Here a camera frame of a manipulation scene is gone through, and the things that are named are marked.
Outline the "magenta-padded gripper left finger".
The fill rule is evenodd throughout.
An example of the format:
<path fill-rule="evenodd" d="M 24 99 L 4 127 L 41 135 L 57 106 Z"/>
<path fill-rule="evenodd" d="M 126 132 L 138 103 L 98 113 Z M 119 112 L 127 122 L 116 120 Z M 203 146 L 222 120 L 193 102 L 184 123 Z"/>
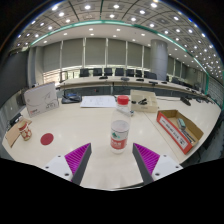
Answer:
<path fill-rule="evenodd" d="M 91 144 L 87 143 L 66 155 L 57 155 L 43 169 L 76 185 L 80 185 L 90 155 Z"/>

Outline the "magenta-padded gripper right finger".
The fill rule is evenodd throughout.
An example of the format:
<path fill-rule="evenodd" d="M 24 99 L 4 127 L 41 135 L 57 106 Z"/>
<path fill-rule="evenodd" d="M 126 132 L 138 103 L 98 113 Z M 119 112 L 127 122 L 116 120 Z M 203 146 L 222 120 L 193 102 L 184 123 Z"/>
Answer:
<path fill-rule="evenodd" d="M 133 144 L 132 153 L 145 185 L 182 169 L 182 166 L 176 163 L 168 155 L 159 155 L 137 143 Z"/>

